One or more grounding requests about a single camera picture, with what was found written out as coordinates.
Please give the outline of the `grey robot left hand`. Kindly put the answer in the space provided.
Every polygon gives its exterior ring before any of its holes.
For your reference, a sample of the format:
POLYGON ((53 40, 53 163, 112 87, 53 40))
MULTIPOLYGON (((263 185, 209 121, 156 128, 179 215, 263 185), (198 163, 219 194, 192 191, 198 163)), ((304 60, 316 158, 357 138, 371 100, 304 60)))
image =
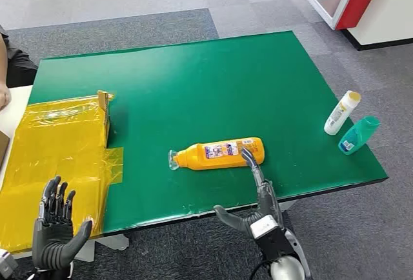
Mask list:
POLYGON ((73 233, 72 211, 76 191, 66 195, 67 186, 57 175, 42 194, 32 237, 32 261, 42 274, 65 272, 69 277, 76 254, 91 234, 91 220, 82 222, 77 234, 73 233))

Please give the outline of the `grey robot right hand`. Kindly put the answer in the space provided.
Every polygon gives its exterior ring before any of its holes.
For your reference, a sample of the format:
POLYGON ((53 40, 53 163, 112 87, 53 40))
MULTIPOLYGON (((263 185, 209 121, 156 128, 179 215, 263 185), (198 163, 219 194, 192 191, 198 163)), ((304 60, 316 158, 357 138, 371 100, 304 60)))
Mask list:
POLYGON ((255 180, 257 210, 246 217, 239 217, 216 205, 214 207, 215 214, 225 225, 254 240, 266 260, 276 261, 283 255, 293 255, 294 251, 285 236, 286 229, 272 183, 264 179, 251 152, 242 147, 241 155, 250 167, 255 180))

